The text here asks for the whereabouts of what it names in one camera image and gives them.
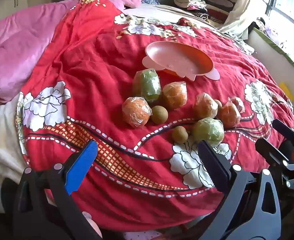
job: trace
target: curtain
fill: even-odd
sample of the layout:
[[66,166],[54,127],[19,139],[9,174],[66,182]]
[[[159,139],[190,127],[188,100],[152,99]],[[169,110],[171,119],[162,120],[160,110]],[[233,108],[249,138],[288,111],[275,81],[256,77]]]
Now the curtain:
[[247,28],[258,17],[265,13],[266,4],[263,0],[237,0],[233,11],[230,12],[221,32],[232,32],[242,39],[248,39]]

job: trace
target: blue gripper pad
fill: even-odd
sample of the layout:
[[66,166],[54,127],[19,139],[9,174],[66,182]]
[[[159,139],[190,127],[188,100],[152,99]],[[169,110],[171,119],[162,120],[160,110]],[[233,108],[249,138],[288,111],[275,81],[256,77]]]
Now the blue gripper pad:
[[97,153],[97,142],[91,141],[86,148],[82,150],[80,156],[69,169],[66,175],[66,190],[69,195],[79,189],[81,182],[91,167],[91,164],[97,157]]

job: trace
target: red bedspread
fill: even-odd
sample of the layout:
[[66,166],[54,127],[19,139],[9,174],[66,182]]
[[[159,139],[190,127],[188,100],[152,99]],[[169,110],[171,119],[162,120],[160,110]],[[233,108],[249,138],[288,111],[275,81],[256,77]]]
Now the red bedspread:
[[[101,227],[142,231],[169,227],[213,211],[222,198],[190,138],[173,143],[172,128],[191,127],[196,95],[206,92],[223,103],[238,96],[245,104],[239,126],[225,131],[215,151],[245,170],[267,167],[255,151],[257,138],[279,147],[271,128],[279,118],[294,127],[292,109],[266,68],[233,41],[186,19],[173,25],[120,15],[108,0],[82,0],[58,25],[52,42],[22,88],[16,122],[27,163],[36,170],[63,163],[89,139],[98,157],[72,194],[81,211]],[[145,47],[178,41],[208,54],[220,80],[187,79],[188,102],[171,111],[163,125],[133,129],[122,120],[122,103],[132,80],[144,69]],[[181,78],[159,72],[161,86]]]

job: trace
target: metal bolt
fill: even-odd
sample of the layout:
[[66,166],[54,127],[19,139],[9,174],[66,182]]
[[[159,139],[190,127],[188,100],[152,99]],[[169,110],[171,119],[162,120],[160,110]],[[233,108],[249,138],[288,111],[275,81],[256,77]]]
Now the metal bolt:
[[267,176],[270,175],[270,171],[268,169],[263,169],[263,173]]
[[62,164],[61,164],[61,163],[56,163],[56,164],[53,166],[53,168],[54,168],[55,170],[60,170],[60,169],[62,168]]
[[31,168],[30,167],[27,167],[25,170],[24,170],[24,173],[28,174],[31,172]]
[[241,171],[241,166],[239,166],[238,164],[234,164],[232,166],[232,168],[235,170],[235,171]]

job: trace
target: pink plastic plate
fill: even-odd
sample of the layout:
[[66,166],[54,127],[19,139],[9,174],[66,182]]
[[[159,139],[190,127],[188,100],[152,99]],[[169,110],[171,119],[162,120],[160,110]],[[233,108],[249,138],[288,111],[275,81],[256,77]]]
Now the pink plastic plate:
[[207,54],[192,46],[172,42],[156,41],[146,47],[147,56],[142,60],[146,68],[164,70],[170,74],[187,77],[194,81],[196,76],[212,80],[220,78],[219,72]]

